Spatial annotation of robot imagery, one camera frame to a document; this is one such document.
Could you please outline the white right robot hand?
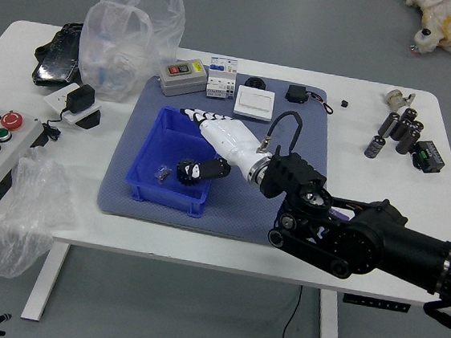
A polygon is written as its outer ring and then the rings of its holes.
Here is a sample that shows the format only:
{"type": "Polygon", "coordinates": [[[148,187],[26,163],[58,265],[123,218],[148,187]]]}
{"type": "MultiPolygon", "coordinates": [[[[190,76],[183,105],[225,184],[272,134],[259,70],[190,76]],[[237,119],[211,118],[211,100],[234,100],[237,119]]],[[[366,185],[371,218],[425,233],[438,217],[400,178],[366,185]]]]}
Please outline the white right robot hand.
{"type": "Polygon", "coordinates": [[[242,121],[198,109],[182,108],[180,113],[198,126],[221,158],[237,166],[251,185],[260,185],[272,153],[242,121]]]}

